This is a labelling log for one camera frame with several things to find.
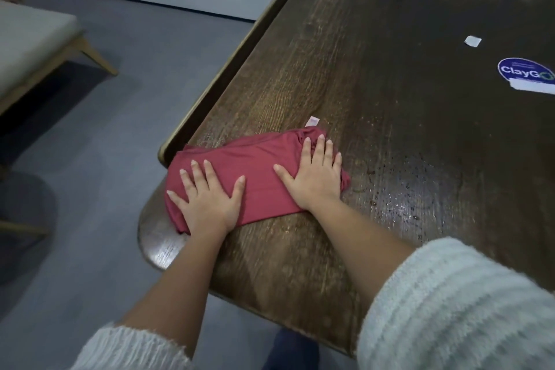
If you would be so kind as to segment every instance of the white sweater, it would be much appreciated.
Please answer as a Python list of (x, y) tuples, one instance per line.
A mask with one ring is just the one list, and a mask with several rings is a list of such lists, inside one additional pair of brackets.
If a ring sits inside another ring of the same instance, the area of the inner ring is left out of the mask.
[[(555, 369), (555, 297), (452, 238), (416, 250), (375, 298), (363, 369)], [(72, 370), (184, 370), (183, 348), (147, 331), (100, 329)]]

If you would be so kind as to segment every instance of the sticker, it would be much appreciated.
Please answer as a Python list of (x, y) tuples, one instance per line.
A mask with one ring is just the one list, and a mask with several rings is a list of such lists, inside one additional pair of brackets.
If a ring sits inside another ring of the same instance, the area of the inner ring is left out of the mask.
[(307, 126), (316, 126), (320, 119), (318, 117), (310, 116), (309, 121), (306, 122), (305, 127)]
[(466, 37), (465, 43), (471, 47), (478, 47), (478, 44), (480, 44), (481, 41), (481, 38), (469, 35), (468, 37)]
[(525, 58), (504, 58), (497, 70), (515, 90), (555, 93), (555, 74)]

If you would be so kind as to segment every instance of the cushioned seat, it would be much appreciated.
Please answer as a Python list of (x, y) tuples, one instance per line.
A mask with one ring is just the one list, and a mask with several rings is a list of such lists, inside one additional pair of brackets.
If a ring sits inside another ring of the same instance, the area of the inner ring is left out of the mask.
[(73, 15), (0, 1), (0, 97), (82, 33)]

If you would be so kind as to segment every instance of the wooden table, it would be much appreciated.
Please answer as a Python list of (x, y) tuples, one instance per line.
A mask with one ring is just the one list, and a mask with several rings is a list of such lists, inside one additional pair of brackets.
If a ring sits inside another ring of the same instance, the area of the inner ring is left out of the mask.
[[(352, 176), (348, 205), (417, 245), (457, 237), (555, 288), (555, 96), (511, 89), (497, 71), (512, 56), (555, 67), (555, 0), (287, 0), (269, 22), (225, 85), (199, 100), (201, 117), (190, 113), (163, 145), (162, 161), (187, 139), (217, 147), (316, 116)], [(483, 41), (469, 47), (468, 35)], [(162, 268), (185, 242), (163, 184), (139, 226)], [(365, 310), (307, 213), (234, 231), (211, 289), (355, 349)]]

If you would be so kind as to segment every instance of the red fabric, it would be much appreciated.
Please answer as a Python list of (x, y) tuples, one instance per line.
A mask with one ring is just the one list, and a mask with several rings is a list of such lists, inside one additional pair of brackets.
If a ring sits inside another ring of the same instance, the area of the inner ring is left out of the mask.
[[(204, 170), (203, 161), (212, 163), (221, 186), (231, 196), (235, 181), (242, 175), (246, 176), (245, 193), (237, 225), (248, 224), (260, 219), (279, 217), (302, 211), (287, 189), (276, 175), (273, 166), (281, 164), (293, 177), (299, 171), (302, 144), (307, 137), (312, 141), (312, 150), (316, 139), (324, 134), (315, 126), (294, 129), (282, 134), (273, 132), (268, 134), (245, 136), (226, 145), (208, 149), (186, 145), (179, 151), (168, 168), (166, 190), (177, 193), (184, 200), (188, 200), (179, 170), (187, 170), (192, 177), (191, 160), (199, 163)], [(349, 175), (341, 171), (341, 191), (351, 182)], [(179, 233), (190, 234), (183, 214), (164, 194), (166, 208), (171, 221)]]

